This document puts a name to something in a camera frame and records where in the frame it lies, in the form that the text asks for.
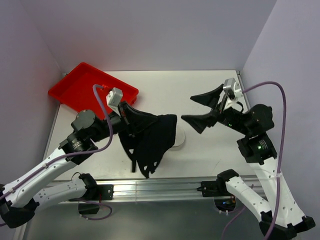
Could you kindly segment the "black garment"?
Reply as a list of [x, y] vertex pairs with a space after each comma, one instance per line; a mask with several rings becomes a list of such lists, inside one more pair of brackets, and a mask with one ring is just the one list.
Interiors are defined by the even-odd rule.
[[148, 179], [156, 171], [164, 154], [175, 143], [177, 122], [175, 114], [158, 115], [157, 122], [134, 137], [125, 131], [118, 133], [124, 152], [131, 160], [133, 172], [139, 168]]

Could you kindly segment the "white mesh laundry bag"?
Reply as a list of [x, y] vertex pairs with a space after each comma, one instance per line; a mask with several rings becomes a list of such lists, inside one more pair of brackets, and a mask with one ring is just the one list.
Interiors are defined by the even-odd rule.
[[179, 151], [183, 148], [186, 141], [186, 134], [184, 129], [178, 124], [175, 131], [175, 140], [173, 146], [169, 149], [170, 151]]

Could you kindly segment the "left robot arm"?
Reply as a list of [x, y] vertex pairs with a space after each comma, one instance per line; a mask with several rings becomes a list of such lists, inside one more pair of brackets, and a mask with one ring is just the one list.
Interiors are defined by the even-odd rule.
[[11, 229], [30, 221], [36, 211], [68, 200], [91, 200], [98, 194], [95, 179], [82, 173], [66, 184], [48, 187], [55, 178], [100, 152], [96, 143], [118, 136], [131, 160], [131, 170], [149, 178], [164, 154], [174, 146], [178, 118], [154, 115], [121, 102], [120, 113], [100, 119], [92, 110], [80, 111], [71, 123], [72, 133], [41, 164], [17, 180], [0, 187], [0, 216]]

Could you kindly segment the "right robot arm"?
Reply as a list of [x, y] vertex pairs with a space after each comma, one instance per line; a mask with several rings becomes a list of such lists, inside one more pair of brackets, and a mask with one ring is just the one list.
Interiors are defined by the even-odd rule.
[[295, 201], [281, 172], [282, 153], [277, 152], [267, 131], [274, 127], [270, 106], [256, 104], [249, 110], [236, 110], [243, 96], [241, 87], [228, 79], [216, 89], [194, 95], [191, 99], [210, 108], [204, 115], [184, 115], [182, 119], [198, 133], [219, 123], [243, 135], [238, 149], [254, 171], [264, 197], [248, 186], [233, 169], [219, 173], [216, 180], [203, 181], [198, 188], [204, 197], [231, 196], [242, 202], [256, 217], [267, 240], [292, 240], [299, 233], [315, 227]]

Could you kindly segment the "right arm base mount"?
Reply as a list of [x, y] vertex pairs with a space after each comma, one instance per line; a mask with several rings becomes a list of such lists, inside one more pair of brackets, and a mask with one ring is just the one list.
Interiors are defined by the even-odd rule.
[[196, 190], [203, 197], [239, 197], [250, 189], [235, 170], [228, 169], [219, 173], [216, 180], [202, 181]]

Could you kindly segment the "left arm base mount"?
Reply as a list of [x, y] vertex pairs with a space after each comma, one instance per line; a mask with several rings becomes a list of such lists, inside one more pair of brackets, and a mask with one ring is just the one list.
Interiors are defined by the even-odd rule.
[[113, 184], [97, 184], [89, 173], [81, 173], [78, 177], [83, 183], [85, 192], [79, 199], [86, 201], [112, 200], [114, 194]]

